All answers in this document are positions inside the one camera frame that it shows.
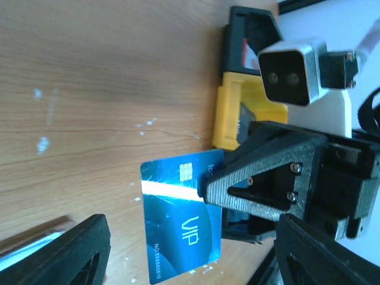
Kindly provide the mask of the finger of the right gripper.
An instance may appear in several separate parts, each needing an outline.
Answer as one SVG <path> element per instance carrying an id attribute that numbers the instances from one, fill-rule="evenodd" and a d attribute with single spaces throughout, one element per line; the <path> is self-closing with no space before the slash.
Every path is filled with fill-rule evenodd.
<path id="1" fill-rule="evenodd" d="M 276 122 L 252 122 L 247 140 L 227 153 L 205 180 L 205 203 L 270 221 L 290 213 L 304 219 L 328 138 Z"/>

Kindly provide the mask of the black yellow card tray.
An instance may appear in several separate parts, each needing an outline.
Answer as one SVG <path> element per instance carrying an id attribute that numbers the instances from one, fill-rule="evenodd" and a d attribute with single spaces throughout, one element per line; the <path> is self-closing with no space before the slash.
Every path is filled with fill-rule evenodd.
<path id="1" fill-rule="evenodd" d="M 267 99 L 260 69 L 256 71 L 242 66 L 243 38 L 247 38 L 248 45 L 257 57 L 260 51 L 282 41 L 270 11 L 231 7 L 230 20 L 224 33 L 223 76 L 222 84 L 218 88 L 213 135 L 213 145 L 224 150 L 226 154 L 235 151 L 241 145 L 236 140 L 241 103 L 255 115 L 256 119 L 252 122 L 269 121 L 288 125 L 287 106 Z M 247 231 L 236 231 L 227 225 L 229 209 L 221 209 L 222 238 L 249 243 L 260 243 L 268 238 L 276 239 L 278 221 L 250 215 Z"/>

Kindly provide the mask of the brown leather card holder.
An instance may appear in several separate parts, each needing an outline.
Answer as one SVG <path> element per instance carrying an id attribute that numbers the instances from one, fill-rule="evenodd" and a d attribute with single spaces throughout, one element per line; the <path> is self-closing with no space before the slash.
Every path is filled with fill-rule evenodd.
<path id="1" fill-rule="evenodd" d="M 35 253 L 76 224 L 70 216 L 60 216 L 8 238 L 1 238 L 1 271 Z"/>

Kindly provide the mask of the red white credit card stack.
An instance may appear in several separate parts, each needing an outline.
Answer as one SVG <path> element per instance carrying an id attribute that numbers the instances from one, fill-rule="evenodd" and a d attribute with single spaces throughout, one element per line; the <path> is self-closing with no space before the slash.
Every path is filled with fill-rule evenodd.
<path id="1" fill-rule="evenodd" d="M 242 66 L 247 69 L 259 71 L 258 57 L 248 45 L 247 38 L 243 38 Z"/>

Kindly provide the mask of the right black frame post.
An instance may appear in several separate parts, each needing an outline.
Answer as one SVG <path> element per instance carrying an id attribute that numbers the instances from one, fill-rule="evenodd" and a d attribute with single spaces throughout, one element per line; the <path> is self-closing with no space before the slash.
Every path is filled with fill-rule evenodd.
<path id="1" fill-rule="evenodd" d="M 324 0 L 284 0 L 278 3 L 278 13 L 280 15 L 293 12 L 311 5 L 324 2 Z"/>

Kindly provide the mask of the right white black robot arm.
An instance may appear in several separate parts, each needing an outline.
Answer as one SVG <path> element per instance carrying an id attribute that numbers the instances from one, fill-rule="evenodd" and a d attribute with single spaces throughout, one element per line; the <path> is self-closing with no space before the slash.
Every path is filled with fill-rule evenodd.
<path id="1" fill-rule="evenodd" d="M 362 235 L 379 188 L 379 107 L 375 90 L 360 106 L 351 138 L 277 122 L 252 122 L 202 191 L 222 208 L 225 239 L 273 238 L 292 214 L 334 240 Z"/>

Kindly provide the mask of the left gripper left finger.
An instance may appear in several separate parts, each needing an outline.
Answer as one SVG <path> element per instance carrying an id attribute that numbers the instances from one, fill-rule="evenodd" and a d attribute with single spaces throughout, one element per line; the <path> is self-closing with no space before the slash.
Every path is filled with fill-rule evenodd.
<path id="1" fill-rule="evenodd" d="M 1 284 L 103 284 L 110 255 L 104 214 L 93 214 L 1 271 Z"/>

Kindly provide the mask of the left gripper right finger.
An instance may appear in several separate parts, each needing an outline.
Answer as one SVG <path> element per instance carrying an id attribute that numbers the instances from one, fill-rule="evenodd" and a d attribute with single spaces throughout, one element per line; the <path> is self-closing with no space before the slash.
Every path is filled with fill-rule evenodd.
<path id="1" fill-rule="evenodd" d="M 379 267 L 292 214 L 275 227 L 284 284 L 379 284 Z"/>

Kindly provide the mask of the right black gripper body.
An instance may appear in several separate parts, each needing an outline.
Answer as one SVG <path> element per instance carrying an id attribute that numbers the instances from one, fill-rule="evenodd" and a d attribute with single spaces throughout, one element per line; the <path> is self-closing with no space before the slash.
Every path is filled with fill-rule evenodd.
<path id="1" fill-rule="evenodd" d="M 273 171 L 273 194 L 286 212 L 334 240 L 360 236 L 378 192 L 377 142 L 282 123 L 274 127 L 281 156 L 293 156 Z"/>

